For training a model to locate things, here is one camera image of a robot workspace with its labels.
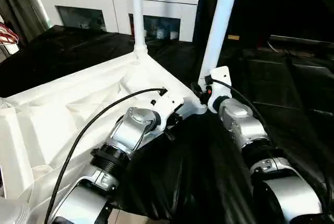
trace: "cabinet door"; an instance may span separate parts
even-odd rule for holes
[[[53,25],[118,32],[112,0],[41,0]]]
[[[133,34],[132,0],[114,0],[120,33]],[[197,5],[143,1],[144,29],[158,39],[192,41]]]

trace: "black fabric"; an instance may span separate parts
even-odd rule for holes
[[[118,33],[54,27],[0,64],[0,97],[129,53],[133,45],[131,36]],[[147,45],[184,84],[197,81],[204,49],[160,40]],[[254,102],[273,141],[327,206],[325,180],[332,183],[334,174],[333,62],[231,48],[221,56],[232,85]],[[140,150],[114,207],[173,222],[255,223],[248,168],[211,113],[189,117]]]

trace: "white metal frame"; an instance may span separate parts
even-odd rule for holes
[[[233,4],[234,0],[217,0],[207,48],[205,50],[202,68],[198,78],[198,84],[202,87],[202,90],[204,90],[206,86],[205,76],[208,76],[210,70],[217,66]]]

